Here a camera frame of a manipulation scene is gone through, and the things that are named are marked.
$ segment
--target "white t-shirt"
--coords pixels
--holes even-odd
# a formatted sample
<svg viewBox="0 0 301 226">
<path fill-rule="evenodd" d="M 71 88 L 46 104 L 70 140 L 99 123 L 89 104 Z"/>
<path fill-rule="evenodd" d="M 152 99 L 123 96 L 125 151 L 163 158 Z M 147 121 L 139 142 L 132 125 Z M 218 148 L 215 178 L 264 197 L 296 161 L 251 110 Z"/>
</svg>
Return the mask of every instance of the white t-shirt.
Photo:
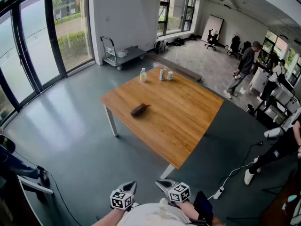
<svg viewBox="0 0 301 226">
<path fill-rule="evenodd" d="M 139 205 L 123 216 L 117 226 L 185 226 L 190 220 L 182 210 L 165 204 Z"/>
<path fill-rule="evenodd" d="M 278 83 L 278 75 L 280 74 L 285 74 L 286 70 L 284 67 L 280 66 L 280 65 L 276 65 L 275 68 L 273 69 L 273 74 L 271 75 L 271 77 L 269 77 L 269 81 L 271 82 L 276 82 Z"/>
</svg>

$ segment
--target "metal cart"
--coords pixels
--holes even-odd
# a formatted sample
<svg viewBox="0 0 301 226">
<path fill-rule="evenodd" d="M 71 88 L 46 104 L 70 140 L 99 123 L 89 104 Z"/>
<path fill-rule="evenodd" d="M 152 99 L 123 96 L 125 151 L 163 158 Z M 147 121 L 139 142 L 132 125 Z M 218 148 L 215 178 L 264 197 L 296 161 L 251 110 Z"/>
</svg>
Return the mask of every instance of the metal cart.
<svg viewBox="0 0 301 226">
<path fill-rule="evenodd" d="M 106 47 L 103 43 L 103 39 L 109 40 L 111 42 L 113 48 Z M 124 63 L 126 63 L 126 62 L 128 62 L 128 61 L 130 61 L 134 58 L 138 58 L 138 57 L 140 57 L 140 59 L 143 59 L 144 54 L 146 54 L 146 51 L 131 46 L 129 48 L 126 48 L 127 56 L 125 56 L 123 58 L 120 58 L 120 57 L 116 56 L 116 50 L 115 50 L 114 42 L 113 42 L 112 39 L 110 39 L 108 37 L 101 36 L 100 40 L 103 43 L 103 49 L 105 51 L 103 61 L 107 62 L 108 64 L 110 64 L 114 67 L 117 66 L 118 70 L 122 69 L 122 64 L 124 64 Z"/>
</svg>

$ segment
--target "table top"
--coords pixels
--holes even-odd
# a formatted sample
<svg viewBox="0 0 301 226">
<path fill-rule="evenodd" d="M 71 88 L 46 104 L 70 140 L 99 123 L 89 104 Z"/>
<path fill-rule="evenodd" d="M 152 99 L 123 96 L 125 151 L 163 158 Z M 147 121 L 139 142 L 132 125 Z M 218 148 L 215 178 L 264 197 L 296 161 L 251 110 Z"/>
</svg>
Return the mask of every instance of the table top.
<svg viewBox="0 0 301 226">
<path fill-rule="evenodd" d="M 159 80 L 158 66 L 100 97 L 142 141 L 180 168 L 203 137 L 223 100 L 174 72 L 174 79 Z M 141 103 L 150 105 L 139 117 L 130 112 Z"/>
</svg>

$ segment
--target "whiteboard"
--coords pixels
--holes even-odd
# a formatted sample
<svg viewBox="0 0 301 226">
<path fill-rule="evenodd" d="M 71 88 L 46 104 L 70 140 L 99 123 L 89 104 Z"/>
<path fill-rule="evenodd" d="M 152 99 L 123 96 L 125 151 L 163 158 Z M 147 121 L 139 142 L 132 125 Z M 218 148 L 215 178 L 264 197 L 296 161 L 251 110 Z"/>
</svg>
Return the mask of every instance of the whiteboard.
<svg viewBox="0 0 301 226">
<path fill-rule="evenodd" d="M 209 30 L 211 30 L 213 28 L 215 30 L 217 30 L 218 34 L 220 34 L 220 30 L 222 28 L 223 21 L 224 20 L 219 18 L 219 17 L 209 15 L 205 30 L 204 30 L 203 35 L 202 35 L 202 41 L 207 42 L 207 38 L 208 38 L 208 35 L 209 35 Z"/>
</svg>

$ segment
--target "concrete floor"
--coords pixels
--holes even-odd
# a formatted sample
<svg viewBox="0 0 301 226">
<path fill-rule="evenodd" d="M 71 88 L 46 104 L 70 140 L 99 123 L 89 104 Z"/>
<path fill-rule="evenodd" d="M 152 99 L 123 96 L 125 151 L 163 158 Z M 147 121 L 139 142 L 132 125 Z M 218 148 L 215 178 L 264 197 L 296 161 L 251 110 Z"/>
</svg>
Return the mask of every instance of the concrete floor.
<svg viewBox="0 0 301 226">
<path fill-rule="evenodd" d="M 207 49 L 205 42 L 198 38 L 198 41 L 186 40 L 186 46 L 170 46 L 164 53 L 159 56 L 168 59 L 178 65 L 181 65 L 202 76 L 202 85 L 212 89 L 216 93 L 225 97 L 224 90 L 233 78 L 233 72 L 238 68 L 239 60 L 234 56 L 227 55 L 227 50 L 223 47 L 216 47 L 216 51 L 212 48 Z M 245 109 L 248 104 L 252 104 L 255 108 L 259 105 L 256 97 L 259 92 L 253 90 L 246 91 L 243 95 L 239 93 L 240 89 L 246 90 L 252 80 L 252 75 L 247 78 L 236 89 L 238 97 L 234 97 L 231 101 L 240 108 Z"/>
<path fill-rule="evenodd" d="M 138 182 L 138 203 L 162 198 L 154 182 L 168 163 L 117 118 L 119 137 L 115 138 L 99 101 L 101 95 L 138 76 L 142 67 L 148 71 L 157 65 L 150 60 L 136 60 L 121 71 L 109 65 L 93 65 L 46 90 L 5 128 L 18 153 L 52 173 L 70 211 L 83 226 L 92 225 L 97 215 L 104 216 L 111 210 L 110 193 L 126 181 Z M 240 166 L 249 146 L 265 139 L 265 130 L 255 118 L 224 100 L 196 149 L 170 178 L 191 187 L 191 201 L 199 190 L 208 197 L 213 195 L 220 178 Z M 251 162 L 269 147 L 267 142 L 253 147 L 246 161 Z M 218 200 L 210 200 L 215 215 L 224 222 L 227 216 L 258 216 L 274 199 L 261 190 L 283 185 L 296 165 L 294 156 L 263 167 L 250 186 L 244 184 L 241 170 L 228 180 Z M 47 196 L 45 204 L 27 193 L 41 222 L 45 226 L 77 225 L 52 180 L 51 189 L 55 194 Z"/>
</svg>

